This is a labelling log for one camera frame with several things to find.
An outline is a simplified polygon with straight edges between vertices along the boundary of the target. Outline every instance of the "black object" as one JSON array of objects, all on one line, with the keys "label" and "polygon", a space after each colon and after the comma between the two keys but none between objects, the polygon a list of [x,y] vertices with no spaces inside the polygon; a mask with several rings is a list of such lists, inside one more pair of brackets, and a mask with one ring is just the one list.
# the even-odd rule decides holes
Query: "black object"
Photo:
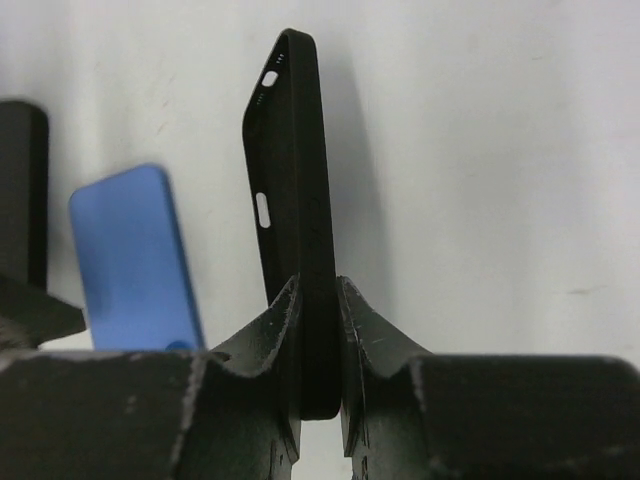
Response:
[{"label": "black object", "polygon": [[[260,165],[265,176],[284,168]],[[269,192],[279,188],[272,178]],[[280,278],[269,309],[212,352],[0,355],[0,477],[289,480],[311,344],[341,359],[354,480],[640,478],[630,365],[433,355],[345,277],[334,279],[339,309],[327,319],[340,328],[314,340],[302,276]]]},{"label": "black object", "polygon": [[45,292],[48,148],[41,109],[0,102],[0,350],[85,329],[80,309]]},{"label": "black object", "polygon": [[49,126],[38,107],[0,102],[0,274],[47,286]]},{"label": "black object", "polygon": [[[309,35],[285,30],[278,38],[251,95],[242,137],[269,303],[291,276],[300,276],[302,418],[332,418],[340,408],[338,301],[320,78]],[[270,225],[261,222],[259,195],[266,197]]]}]

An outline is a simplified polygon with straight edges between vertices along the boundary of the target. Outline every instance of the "white backdrop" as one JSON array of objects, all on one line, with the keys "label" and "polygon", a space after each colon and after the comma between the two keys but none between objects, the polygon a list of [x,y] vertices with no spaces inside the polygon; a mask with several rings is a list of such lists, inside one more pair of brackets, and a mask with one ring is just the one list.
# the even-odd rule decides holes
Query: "white backdrop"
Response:
[{"label": "white backdrop", "polygon": [[[0,0],[0,95],[50,115],[50,290],[84,304],[74,189],[152,160],[208,344],[265,308],[241,118],[293,27],[340,274],[436,352],[640,365],[639,22],[634,0]],[[305,424],[294,478],[350,478],[340,454],[337,421]]]}]

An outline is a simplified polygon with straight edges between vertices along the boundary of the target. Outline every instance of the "phone case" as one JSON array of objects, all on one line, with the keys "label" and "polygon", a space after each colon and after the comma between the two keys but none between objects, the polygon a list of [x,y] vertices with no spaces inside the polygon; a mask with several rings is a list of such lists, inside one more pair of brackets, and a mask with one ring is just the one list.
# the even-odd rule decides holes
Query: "phone case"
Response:
[{"label": "phone case", "polygon": [[95,347],[204,348],[166,173],[119,173],[77,190],[69,209]]},{"label": "phone case", "polygon": [[338,300],[318,61],[285,30],[245,111],[242,136],[267,298],[293,275],[302,291],[302,418],[340,408]]}]

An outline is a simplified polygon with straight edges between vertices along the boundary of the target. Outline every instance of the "blue phone case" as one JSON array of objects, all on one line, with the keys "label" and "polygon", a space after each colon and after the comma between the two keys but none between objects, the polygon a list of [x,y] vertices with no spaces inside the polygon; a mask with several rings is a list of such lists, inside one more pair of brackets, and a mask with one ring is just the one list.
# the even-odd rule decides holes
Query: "blue phone case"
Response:
[{"label": "blue phone case", "polygon": [[141,165],[82,187],[69,210],[95,347],[204,348],[164,170]]}]

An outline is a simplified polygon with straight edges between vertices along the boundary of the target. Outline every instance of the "scratched black plastic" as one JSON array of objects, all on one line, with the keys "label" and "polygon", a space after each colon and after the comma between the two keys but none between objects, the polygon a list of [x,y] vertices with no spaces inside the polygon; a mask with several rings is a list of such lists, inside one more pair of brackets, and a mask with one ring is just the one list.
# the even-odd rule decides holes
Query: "scratched black plastic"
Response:
[{"label": "scratched black plastic", "polygon": [[0,102],[0,275],[46,288],[47,117]]},{"label": "scratched black plastic", "polygon": [[[273,84],[268,72],[277,74]],[[309,35],[285,30],[278,38],[246,109],[243,140],[269,302],[300,274],[302,418],[331,418],[341,395],[338,302],[320,80]],[[267,228],[260,225],[258,193],[267,198]]]}]

